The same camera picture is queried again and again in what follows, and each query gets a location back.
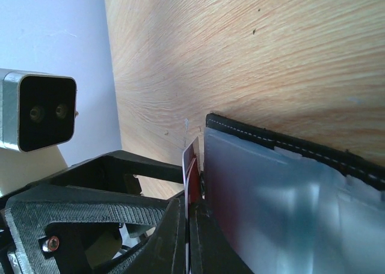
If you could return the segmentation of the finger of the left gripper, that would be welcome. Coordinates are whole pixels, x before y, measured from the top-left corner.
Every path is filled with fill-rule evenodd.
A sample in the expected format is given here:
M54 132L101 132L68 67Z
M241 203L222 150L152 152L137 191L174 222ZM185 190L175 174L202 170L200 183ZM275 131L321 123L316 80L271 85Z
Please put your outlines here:
M41 183L76 186L138 195L136 176L183 183L182 167L149 159L123 150L113 151L54 173Z

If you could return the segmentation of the black leather card holder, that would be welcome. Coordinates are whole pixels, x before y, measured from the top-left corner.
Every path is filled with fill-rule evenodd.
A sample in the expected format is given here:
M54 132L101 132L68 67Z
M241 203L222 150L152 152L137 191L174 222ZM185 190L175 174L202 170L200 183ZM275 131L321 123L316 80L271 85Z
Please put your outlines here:
M254 273L383 273L384 168L206 116L205 197Z

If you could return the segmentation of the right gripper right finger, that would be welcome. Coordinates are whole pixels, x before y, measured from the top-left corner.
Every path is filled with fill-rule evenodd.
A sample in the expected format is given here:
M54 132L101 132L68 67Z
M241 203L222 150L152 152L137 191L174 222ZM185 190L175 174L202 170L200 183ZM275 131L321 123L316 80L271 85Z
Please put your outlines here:
M192 273L251 273L232 249L204 201L189 209L190 269Z

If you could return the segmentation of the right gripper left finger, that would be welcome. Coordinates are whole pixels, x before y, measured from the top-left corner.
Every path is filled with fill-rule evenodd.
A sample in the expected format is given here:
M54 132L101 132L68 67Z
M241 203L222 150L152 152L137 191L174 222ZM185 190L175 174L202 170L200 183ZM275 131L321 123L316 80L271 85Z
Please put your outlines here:
M5 273L182 273L183 199L41 184L4 198Z

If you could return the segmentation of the red dotted card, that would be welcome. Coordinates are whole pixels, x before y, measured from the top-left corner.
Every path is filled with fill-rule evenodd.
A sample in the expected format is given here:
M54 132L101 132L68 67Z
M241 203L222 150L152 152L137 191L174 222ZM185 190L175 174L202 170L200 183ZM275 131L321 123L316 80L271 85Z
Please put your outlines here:
M199 138L196 137L189 146L183 151L182 155L183 185L185 196L185 254L186 254L186 273L190 270L190 206L196 202L201 195L200 186L200 150Z

